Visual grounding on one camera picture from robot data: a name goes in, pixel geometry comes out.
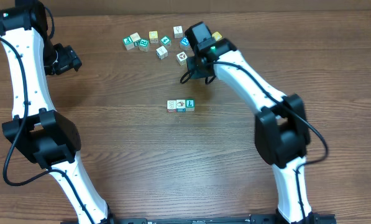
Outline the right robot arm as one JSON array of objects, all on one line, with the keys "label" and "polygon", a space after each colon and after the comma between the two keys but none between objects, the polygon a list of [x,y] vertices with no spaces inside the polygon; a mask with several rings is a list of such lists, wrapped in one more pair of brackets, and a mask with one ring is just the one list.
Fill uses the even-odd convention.
[{"label": "right robot arm", "polygon": [[312,208],[305,184],[306,147],[310,143],[303,101],[268,84],[228,39],[216,40],[205,23],[185,31],[194,56],[188,59],[190,78],[217,78],[248,105],[255,118],[255,147],[272,167],[278,191],[278,216],[285,223],[311,223]]}]

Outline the green L wooden block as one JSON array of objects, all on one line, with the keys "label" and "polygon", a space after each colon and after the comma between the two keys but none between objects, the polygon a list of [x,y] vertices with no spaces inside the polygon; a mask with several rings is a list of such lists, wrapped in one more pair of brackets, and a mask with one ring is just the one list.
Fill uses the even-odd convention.
[{"label": "green L wooden block", "polygon": [[194,99],[186,99],[186,111],[194,111],[195,110],[195,100]]}]

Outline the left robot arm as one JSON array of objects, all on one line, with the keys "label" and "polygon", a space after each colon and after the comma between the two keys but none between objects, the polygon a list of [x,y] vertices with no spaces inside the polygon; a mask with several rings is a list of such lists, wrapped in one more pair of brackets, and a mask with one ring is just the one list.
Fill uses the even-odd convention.
[{"label": "left robot arm", "polygon": [[[14,7],[0,10],[0,42],[9,62],[14,97],[12,120],[2,124],[11,142],[2,177],[7,185],[18,187],[50,174],[75,209],[77,223],[117,223],[81,161],[75,124],[56,110],[50,97],[47,76],[79,70],[82,65],[71,46],[52,44],[51,18],[51,11],[40,1],[16,1]],[[9,180],[15,149],[43,172],[22,182]]]}]

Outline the red letter wooden block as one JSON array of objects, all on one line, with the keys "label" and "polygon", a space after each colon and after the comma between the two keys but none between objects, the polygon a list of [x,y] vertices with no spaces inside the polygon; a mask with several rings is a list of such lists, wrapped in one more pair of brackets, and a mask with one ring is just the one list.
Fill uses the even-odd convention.
[{"label": "red letter wooden block", "polygon": [[176,100],[168,100],[167,101],[167,111],[169,113],[176,113]]}]

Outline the blue edged squirrel block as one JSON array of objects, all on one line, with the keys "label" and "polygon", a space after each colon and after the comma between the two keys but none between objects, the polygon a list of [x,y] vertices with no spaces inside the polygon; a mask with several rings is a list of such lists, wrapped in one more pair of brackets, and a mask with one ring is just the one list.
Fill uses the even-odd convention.
[{"label": "blue edged squirrel block", "polygon": [[177,112],[186,111],[186,100],[176,100],[176,110]]}]

